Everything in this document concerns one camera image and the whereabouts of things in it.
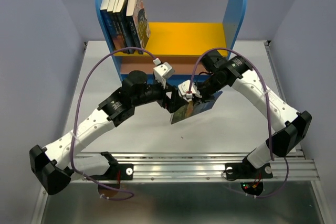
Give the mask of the Animal Farm book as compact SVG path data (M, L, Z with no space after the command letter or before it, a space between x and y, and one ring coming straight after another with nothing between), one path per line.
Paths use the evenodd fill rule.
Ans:
M170 123L175 124L192 116L211 110L217 99L222 95L222 93L222 91L218 91L204 102L197 100L196 102L192 101L189 102L187 105L183 105L171 115Z

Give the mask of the Little Women book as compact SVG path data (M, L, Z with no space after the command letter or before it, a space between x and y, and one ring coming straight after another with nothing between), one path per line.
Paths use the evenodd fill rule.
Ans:
M126 19L135 46L145 49L151 36L143 0L128 0Z

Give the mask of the Nineteen Eighty-Four book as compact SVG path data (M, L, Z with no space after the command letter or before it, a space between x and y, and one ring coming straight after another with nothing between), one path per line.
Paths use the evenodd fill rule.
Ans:
M135 47L135 42L126 18L128 0L117 0L113 12L116 14L125 47Z

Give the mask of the A Tale of Two Cities book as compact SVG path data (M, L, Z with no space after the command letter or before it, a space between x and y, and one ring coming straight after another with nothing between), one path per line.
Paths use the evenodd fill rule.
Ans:
M109 32L111 39L113 41L115 49L121 49L124 46L123 38L119 32L119 23L118 19L115 17L113 13L114 7L117 3L117 0L109 0L107 6L107 14L109 17Z

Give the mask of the Jane Eyre book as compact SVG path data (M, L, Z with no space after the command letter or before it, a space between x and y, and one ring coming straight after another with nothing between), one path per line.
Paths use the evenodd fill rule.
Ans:
M113 20L111 18L111 15L108 13L108 5L110 0L102 0L101 6L100 6L100 13L102 15L103 21L105 23L105 26L107 28L110 40L112 42L112 45L114 47L114 50L119 49L119 43L116 41L116 29L113 24Z

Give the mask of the Three Days to See book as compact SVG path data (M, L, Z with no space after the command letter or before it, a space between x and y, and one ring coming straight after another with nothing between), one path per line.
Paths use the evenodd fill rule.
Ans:
M122 48L126 48L130 42L129 42L129 32L126 24L125 19L125 12L127 7L127 1L128 0L117 0L117 3L114 7L113 13L115 14L115 17L118 19L119 23L119 32L123 38L124 46Z

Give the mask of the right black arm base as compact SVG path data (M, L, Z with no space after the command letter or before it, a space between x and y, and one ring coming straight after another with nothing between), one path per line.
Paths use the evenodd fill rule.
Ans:
M222 171L222 177L228 181L237 179L271 179L273 178L270 164L267 163L261 168L254 168L252 165L245 163L226 163Z

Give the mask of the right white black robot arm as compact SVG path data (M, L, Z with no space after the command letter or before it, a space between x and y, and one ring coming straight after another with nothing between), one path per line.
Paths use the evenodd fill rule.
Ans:
M241 170L253 177L260 168L276 157L286 157L307 135L312 116L299 112L277 96L267 85L250 60L236 53L227 59L219 48L203 53L197 64L211 74L207 80L195 83L202 98L208 98L229 86L242 94L267 120L268 138L244 159Z

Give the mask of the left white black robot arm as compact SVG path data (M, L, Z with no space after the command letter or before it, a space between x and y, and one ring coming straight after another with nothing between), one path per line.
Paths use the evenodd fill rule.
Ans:
M48 194L54 195L65 189L72 180L91 177L94 180L131 180L126 170L131 164L121 165L108 152L77 161L74 157L89 144L119 126L135 113L135 108L157 102L170 113L187 104L178 88L159 81L147 82L146 73L131 71L120 88L73 130L58 140L29 151L31 170Z

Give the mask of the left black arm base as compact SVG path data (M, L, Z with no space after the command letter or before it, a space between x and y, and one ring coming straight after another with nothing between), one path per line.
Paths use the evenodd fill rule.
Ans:
M90 175L95 180L132 180L134 172L133 164L117 164L108 168L103 175Z

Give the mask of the blue and yellow bookshelf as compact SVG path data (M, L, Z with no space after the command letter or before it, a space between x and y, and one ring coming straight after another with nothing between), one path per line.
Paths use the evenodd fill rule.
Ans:
M115 44L110 35L110 26L106 25L105 15L100 11L103 0L94 0L98 22L110 52L115 51ZM177 85L190 79L199 56L215 47L233 49L242 26L247 0L228 0L222 25L220 23L164 23L149 22L151 37L146 50L161 60L173 63L175 74L169 83ZM148 54L124 54L118 52L112 56L119 79L122 81L131 70L141 70L153 81L151 63Z

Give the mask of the aluminium mounting rail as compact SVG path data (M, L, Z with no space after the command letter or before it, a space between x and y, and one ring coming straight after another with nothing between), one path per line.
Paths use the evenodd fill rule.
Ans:
M133 179L126 183L224 182L221 174L228 163L241 162L246 153L112 153L116 160L134 165ZM290 153L288 181L319 181L313 160L302 152ZM286 175L283 158L270 163L273 178L263 182L282 182Z

